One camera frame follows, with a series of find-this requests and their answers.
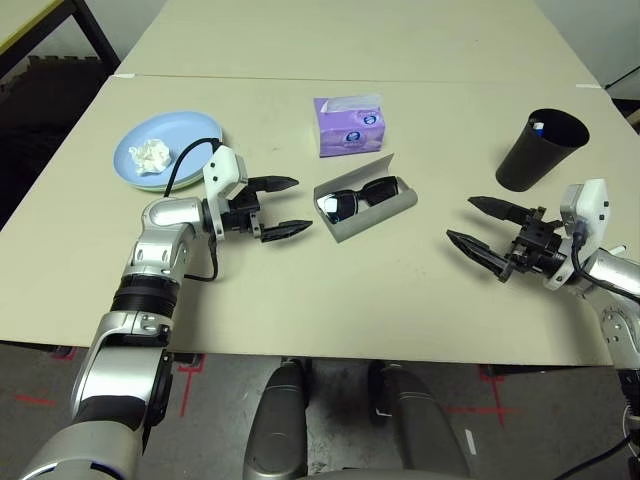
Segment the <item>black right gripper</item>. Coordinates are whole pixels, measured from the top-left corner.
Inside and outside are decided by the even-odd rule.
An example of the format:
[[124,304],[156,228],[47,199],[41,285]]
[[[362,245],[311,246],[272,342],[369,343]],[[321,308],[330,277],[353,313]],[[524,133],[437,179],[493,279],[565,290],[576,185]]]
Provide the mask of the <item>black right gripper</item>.
[[562,238],[555,231],[563,224],[560,220],[545,221],[544,207],[527,209],[487,196],[473,196],[467,201],[486,215],[521,226],[504,257],[500,257],[475,237],[453,230],[446,231],[449,240],[464,255],[489,270],[499,280],[508,280],[514,271],[553,275],[562,266],[566,255],[560,252]]

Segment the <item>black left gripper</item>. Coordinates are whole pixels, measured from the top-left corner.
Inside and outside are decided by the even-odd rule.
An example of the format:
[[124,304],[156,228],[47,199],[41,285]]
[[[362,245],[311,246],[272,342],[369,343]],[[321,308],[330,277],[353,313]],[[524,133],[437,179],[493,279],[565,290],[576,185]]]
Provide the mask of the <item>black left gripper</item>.
[[298,185],[299,182],[286,176],[261,176],[248,179],[247,187],[228,201],[229,211],[223,214],[225,232],[250,233],[260,237],[262,243],[290,238],[309,228],[310,220],[290,220],[273,227],[262,228],[258,214],[260,203],[256,192],[278,192]]

